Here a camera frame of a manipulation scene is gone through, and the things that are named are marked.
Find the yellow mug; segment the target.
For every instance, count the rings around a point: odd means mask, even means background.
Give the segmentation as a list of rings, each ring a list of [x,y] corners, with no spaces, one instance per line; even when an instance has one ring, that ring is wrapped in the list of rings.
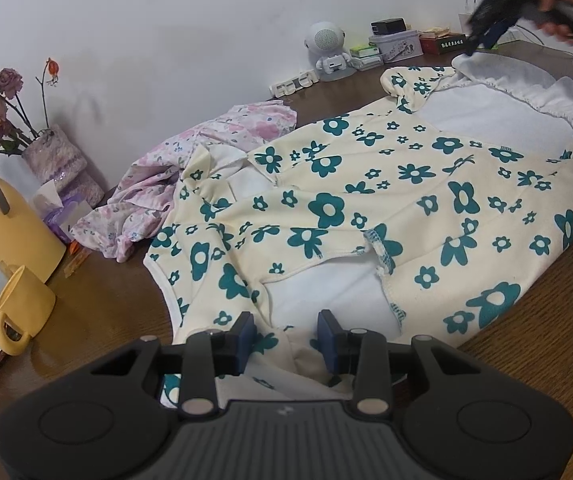
[[[0,292],[0,348],[19,356],[49,321],[56,304],[53,290],[20,266]]]

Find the small black box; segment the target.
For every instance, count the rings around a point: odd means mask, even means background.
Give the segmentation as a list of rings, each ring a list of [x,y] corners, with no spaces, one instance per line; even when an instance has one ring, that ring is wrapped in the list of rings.
[[[403,18],[387,18],[386,20],[372,22],[371,30],[375,36],[394,35],[405,32],[407,24]]]

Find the yellow thermos jug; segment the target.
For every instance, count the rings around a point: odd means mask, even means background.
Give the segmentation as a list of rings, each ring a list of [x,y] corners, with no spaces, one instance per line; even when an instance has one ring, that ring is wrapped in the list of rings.
[[[0,178],[0,263],[26,266],[42,282],[49,281],[66,252],[12,185]]]

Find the white robot figurine speaker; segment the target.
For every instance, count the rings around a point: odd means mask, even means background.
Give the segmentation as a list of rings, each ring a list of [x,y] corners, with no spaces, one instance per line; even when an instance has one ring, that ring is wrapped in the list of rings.
[[[315,62],[320,81],[336,81],[356,73],[351,56],[344,49],[345,32],[331,23],[318,22],[309,27],[305,47]]]

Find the cream green-flower garment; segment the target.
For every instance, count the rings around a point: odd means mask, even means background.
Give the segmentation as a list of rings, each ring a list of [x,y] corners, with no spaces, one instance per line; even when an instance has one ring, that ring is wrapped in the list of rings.
[[[344,398],[318,314],[460,346],[573,243],[573,81],[477,53],[382,75],[382,100],[250,153],[202,144],[144,263],[180,344],[250,313],[232,400]]]

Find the red black box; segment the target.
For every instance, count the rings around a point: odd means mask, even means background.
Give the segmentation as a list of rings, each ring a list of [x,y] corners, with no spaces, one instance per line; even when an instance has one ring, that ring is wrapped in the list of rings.
[[[421,32],[419,39],[425,54],[442,55],[463,50],[467,36],[459,32],[446,32],[440,35],[436,32]]]

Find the green white small boxes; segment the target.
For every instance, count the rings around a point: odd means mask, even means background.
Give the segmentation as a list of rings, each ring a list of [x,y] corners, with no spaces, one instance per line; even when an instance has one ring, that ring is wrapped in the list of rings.
[[[350,48],[349,56],[351,57],[349,64],[360,72],[383,65],[383,58],[379,48],[371,44]]]

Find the white power strip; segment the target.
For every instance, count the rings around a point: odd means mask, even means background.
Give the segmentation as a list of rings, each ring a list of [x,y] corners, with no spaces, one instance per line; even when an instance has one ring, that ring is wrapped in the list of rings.
[[[306,88],[311,88],[318,81],[319,77],[315,70],[306,70],[306,72],[299,73],[289,80],[272,84],[269,90],[274,98],[281,99],[285,96],[292,96],[292,94]]]

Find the purple tissue box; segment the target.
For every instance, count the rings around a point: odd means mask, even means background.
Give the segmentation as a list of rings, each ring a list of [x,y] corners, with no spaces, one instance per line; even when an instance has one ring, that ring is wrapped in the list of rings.
[[[50,231],[65,244],[74,240],[72,227],[91,211],[90,205],[79,194],[62,198],[55,180],[41,185],[29,205]]]

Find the pink fuzzy vase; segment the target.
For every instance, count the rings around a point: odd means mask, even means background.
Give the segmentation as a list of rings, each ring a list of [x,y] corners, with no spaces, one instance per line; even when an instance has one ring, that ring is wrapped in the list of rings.
[[[61,200],[81,198],[91,208],[102,202],[104,191],[87,171],[86,156],[58,125],[41,130],[22,159],[41,184],[54,183]]]

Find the pink floral garment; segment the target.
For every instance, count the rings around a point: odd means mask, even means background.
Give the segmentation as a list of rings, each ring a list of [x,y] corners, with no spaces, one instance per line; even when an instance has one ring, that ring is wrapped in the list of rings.
[[[134,244],[160,231],[174,206],[176,183],[201,146],[228,144],[242,152],[287,134],[297,113],[280,100],[236,105],[158,144],[133,162],[113,195],[70,229],[76,242],[104,257],[126,261]]]

